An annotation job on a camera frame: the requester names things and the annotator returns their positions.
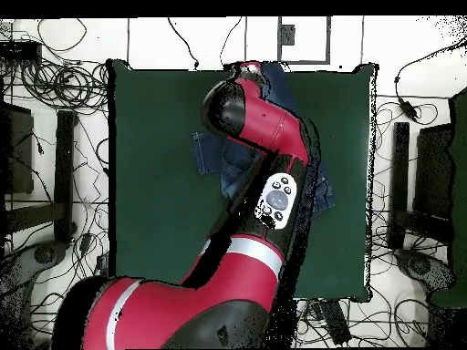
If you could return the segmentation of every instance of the denim pocket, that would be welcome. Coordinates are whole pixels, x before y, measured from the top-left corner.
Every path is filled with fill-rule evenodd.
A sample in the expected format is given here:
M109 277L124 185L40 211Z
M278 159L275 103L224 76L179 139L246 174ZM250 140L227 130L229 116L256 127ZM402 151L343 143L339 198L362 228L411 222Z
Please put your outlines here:
M223 138L208 131L192 133L194 159L200 176L219 172L221 169L219 158L223 143Z

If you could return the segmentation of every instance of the black frame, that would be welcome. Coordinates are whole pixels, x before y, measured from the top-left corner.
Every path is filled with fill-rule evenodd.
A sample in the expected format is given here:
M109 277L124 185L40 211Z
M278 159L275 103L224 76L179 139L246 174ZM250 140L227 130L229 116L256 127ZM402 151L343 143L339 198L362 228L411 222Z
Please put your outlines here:
M78 114L74 111L57 112L57 146L54 202L6 211L4 234L11 234L48 222L54 223L57 242L70 244L74 233L73 214L73 148L74 128Z

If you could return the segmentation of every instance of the electrical wire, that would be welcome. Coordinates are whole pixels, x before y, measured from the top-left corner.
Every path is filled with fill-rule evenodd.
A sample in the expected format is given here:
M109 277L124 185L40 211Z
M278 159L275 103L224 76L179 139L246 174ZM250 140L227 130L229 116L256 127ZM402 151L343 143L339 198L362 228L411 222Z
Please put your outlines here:
M394 84L395 84L395 88L396 88L396 96L398 97L399 100L401 100L400 96L399 96L399 92L398 92L398 84L400 82L400 73L405 69L407 68L408 66L411 66L415 63L418 63L418 62L421 62L422 60L425 60L425 59L430 59L432 57L435 57L437 56L438 54L440 54L441 52L445 52L445 51L453 51L454 49L457 49L457 48L461 48L463 46L467 46L467 35L464 36L460 41L458 41L457 43L453 44L453 45L450 45L450 46L446 46L444 48L440 48L436 51L433 51L431 52L430 54L426 55L425 57L421 57L420 59L416 59L416 60L413 60L411 62L409 62L407 65L403 66L399 72L398 72L398 75L396 75L396 77L394 78Z
M190 57L192 57L192 59L194 60L194 69L197 69L198 66L200 65L200 62L198 61L198 59L196 59L196 57L193 56L192 54L192 49L190 48L190 45L188 44L188 42L182 37L182 35L179 34L179 32L175 29L175 27L173 26L173 24L171 23L171 19L169 17L167 17L167 21L169 22L169 24L171 25L171 29L173 30L173 32L183 41L183 43L187 46L188 48L188 52L190 54Z
M238 19L238 22L236 22L235 26L233 26L232 29L229 31L229 34L227 35L227 37L225 38L225 41L223 42L223 49L221 50L221 53L219 54L219 60L221 61L221 66L223 66L223 50L225 49L225 45L227 44L227 41L229 40L230 34L240 24L243 18L244 18L243 16L240 16L240 19Z
M100 155L99 155L99 148L100 148L100 145L102 145L104 142L108 141L109 140L109 137L107 137L106 139L103 139L96 147L96 157L98 158L99 162L102 163L102 164L106 164L106 165L109 165L108 162L104 161Z
M411 299L411 298L410 298L410 299L404 299L404 300L398 302L398 303L396 304L395 308L394 308L394 323L395 323L395 325L396 325L396 332L397 332L397 334L398 334L400 340L402 341L402 343L403 343L405 346L410 347L410 345L409 345L409 344L407 343L407 341L402 337L402 334L401 334L401 332L400 332L400 323L404 323L406 326L408 326L408 325L407 325L406 322L403 322L403 321L401 321L401 320L398 321L398 318L399 318L399 317L398 317L398 310L399 310L399 308L400 308L401 305L406 304L407 302L414 302L415 304L419 304L419 305L425 307L427 310L428 310L428 306L427 306L426 304L424 304L422 301L419 301L418 299ZM413 330L415 333L421 335L423 338L425 338L425 339L427 338L427 336L426 336L424 333L422 333L421 331L417 331L417 330L415 330L415 329L412 329L412 330Z

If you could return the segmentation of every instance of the black cable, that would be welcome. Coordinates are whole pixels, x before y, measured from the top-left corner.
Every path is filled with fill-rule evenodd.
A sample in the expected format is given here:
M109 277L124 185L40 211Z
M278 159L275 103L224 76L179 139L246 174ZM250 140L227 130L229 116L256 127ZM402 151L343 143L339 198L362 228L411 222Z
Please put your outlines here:
M398 97L398 100L399 101L402 100L402 98L399 96L399 92L398 92L398 84L400 82L400 73L402 72L402 70L404 70L408 66L411 66L411 65L413 65L413 64L415 64L417 62L421 62L424 59L430 59L431 57L435 57L437 54L440 54L441 52L448 51L448 50L453 51L454 49L461 48L463 46L467 46L467 35L464 36L459 42L457 42L457 43L455 43L453 45L450 45L450 46L447 46L447 47L444 47L444 48L440 48L440 49L438 49L436 51L431 52L430 54L426 55L425 57L421 57L420 59L413 60L413 61L409 62L407 65L403 66L399 70L398 75L396 75L396 77L394 78L394 84L395 84L395 87L396 87L396 96Z
M431 57L435 57L436 55L438 55L439 53L441 52L444 52L444 51L448 51L448 50L451 50L453 51L454 49L457 49L457 48L461 48L463 46L467 46L467 35L464 36L459 42L453 44L453 45L450 45L450 46L447 46L445 48L440 48L430 54L428 54L427 56L425 57L421 57L420 59L417 59L417 60L413 60L411 61L410 63L408 63L407 65L403 66L400 70L399 70L399 73L398 75L396 75L396 77L394 78L394 84L395 84L395 88L396 88L396 96L398 98L398 102L400 103L400 108L404 111L405 115L407 117L409 117L410 119L412 119L413 121L419 123L419 121L417 120L418 115L417 115L417 110L416 110L416 107L413 107L411 105L411 103L409 103L408 101L405 101L404 99L402 99L399 95L399 91L398 91L398 84L400 82L400 73L402 72L402 70L404 68L407 68L408 66L410 65L413 65L417 62L421 62L421 60L424 60L424 59L429 59Z
M169 24L171 25L171 29L173 29L173 32L175 32L175 34L177 34L177 36L183 41L183 43L187 46L188 48L188 52L190 53L190 57L192 57L192 59L194 60L194 69L198 68L198 66L200 65L200 62L198 62L198 59L196 59L196 57L193 56L192 54L192 50L190 49L190 45L188 44L188 42L183 39L182 35L179 34L179 32L175 29L175 27L173 26L173 24L171 23L171 19L169 17L167 17L167 20L169 21Z
M36 310L38 310L40 307L43 307L43 306L50 306L51 304L54 304L57 299L52 302L51 304L44 304L44 302L50 297L50 296L56 296L57 299L62 299L63 300L63 295L61 293L49 293L48 295L46 295L46 297L39 303L39 304L32 304L31 307L34 307L34 310L31 311L31 314L33 314Z
M225 48L225 45L227 44L227 41L229 40L230 34L240 24L243 18L244 18L243 16L240 16L240 19L238 19L238 22L236 22L235 26L233 26L232 29L229 31L229 34L227 35L227 37L225 38L225 41L223 42L223 49ZM219 59L221 60L221 66L223 66L223 49L221 50L221 54L219 54Z
M396 304L396 307L394 308L394 323L396 324L396 332L398 333L398 336L399 336L400 340L402 341L402 343L405 346L410 347L410 345L407 344L407 341L402 337L402 334L400 333L400 326L399 326L400 323L404 323L407 326L407 323L404 322L404 321L402 321L402 322L398 321L398 310L399 310L399 308L400 308L400 306L402 304L405 304L407 302L414 302L415 304L419 304L419 305L425 307L427 310L428 310L428 306L426 304L424 304L423 302L419 301L418 299L409 298L409 299L404 299L403 301L400 301L399 303Z
M103 164L106 164L106 165L109 165L108 162L104 161L100 155L99 155L99 148L100 148L100 145L102 145L104 142L108 141L109 140L109 137L107 137L106 139L103 139L96 147L96 157L98 158L98 160L103 163Z
M81 43L84 39L84 37L86 36L86 34L88 33L88 29L86 28L86 26L84 25L84 23L76 18L79 23L83 26L84 28L84 32L83 32L83 35L82 37L77 41L77 43L75 43L73 46L70 46L68 48L63 48L63 49L59 49L59 48L52 48L51 46L47 45L45 42L44 42L44 38L42 37L41 33L40 33L40 27L43 25L43 23L48 20L48 19L40 19L39 23L37 24L37 34L39 35L39 38L42 40L44 46L50 51L50 52L67 52L69 51L70 49L73 49L75 48L79 43Z

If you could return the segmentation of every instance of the floor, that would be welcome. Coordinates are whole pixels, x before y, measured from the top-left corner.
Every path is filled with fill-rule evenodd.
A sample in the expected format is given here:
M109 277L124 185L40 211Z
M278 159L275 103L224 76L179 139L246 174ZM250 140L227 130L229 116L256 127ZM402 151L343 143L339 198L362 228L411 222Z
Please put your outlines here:
M320 60L326 54L324 46L326 36L323 17L283 17L283 24L296 24L296 46L283 50L285 59ZM77 19L46 20L41 24L40 33L48 46L53 47L66 59L104 62L108 58L128 60L133 68L188 68L193 69L193 59L185 44L173 33L166 18L137 19ZM276 25L277 17L229 16L226 18L179 18L172 19L179 33L189 41L193 55L199 61L199 69L220 69L222 63L236 60L257 59L277 60ZM16 20L13 31L9 25L2 25L2 32L15 39L39 38L37 32L39 20ZM394 91L394 77L405 64L428 53L448 46L460 40L466 33L465 19L452 16L333 16L330 42L329 65L294 65L290 70L328 70L352 71L361 63L379 64L377 81L377 107L380 133L377 143L378 154L375 159L375 188L373 197L374 210L384 210L388 205L388 184L390 161L390 138L393 123L385 124L400 114ZM224 41L232 31L223 49ZM87 32L82 41L67 51L58 51L74 45ZM315 36L311 39L304 36ZM422 122L432 125L450 122L447 98L465 88L467 84L467 52L457 50L440 54L407 67L400 75L399 93L414 106L421 106ZM45 58L56 60L45 50ZM83 64L92 69L95 65ZM52 194L54 187L53 165L55 165L55 129L57 118L55 110L39 101L28 98L30 95L21 85L13 86L13 94L6 96L8 102L30 108L35 119L34 132L41 139L44 154L34 152L32 167L44 181ZM399 117L398 121L407 121ZM410 158L416 159L415 139L421 125L410 124ZM95 148L108 136L105 113L98 111L92 115L80 115L75 139L76 189L73 208L74 220L78 233L83 231L96 234L88 254L84 272L75 270L71 249L59 266L42 273L36 282L33 304L42 306L33 315L34 326L50 332L53 328L54 313L62 294L71 283L83 275L91 275L97 257L108 250L109 241L105 230L108 227L107 200L109 180L102 171L102 164L96 157ZM99 148L99 155L107 159L107 142ZM416 160L410 163L410 186L408 207L413 197L413 180ZM32 194L17 194L6 197L10 208L18 208L39 202L47 202L47 195L40 182L35 179ZM384 215L374 218L373 232L384 231ZM32 243L46 240L53 235L52 227L43 230L30 229L12 235L13 248L23 242ZM406 245L411 246L418 238L406 236ZM446 259L445 249L434 246L434 241L425 241L426 252L433 253L439 259ZM6 253L11 249L5 247ZM342 308L348 314L350 332L355 336L350 346L422 346L424 339L420 329L426 329L427 313L424 307L407 301L398 310L398 318L406 324L400 324L400 335L396 332L395 318L390 316L397 303L408 299L425 301L419 284L400 273L393 263L392 255L384 247L374 246L373 256L379 256L371 264L370 284L374 296L369 303L356 304L343 300ZM305 301L299 303L301 313ZM297 347L334 347L329 335L320 322L312 316L307 317L308 324L300 322L297 328ZM47 337L46 333L36 333L37 337Z

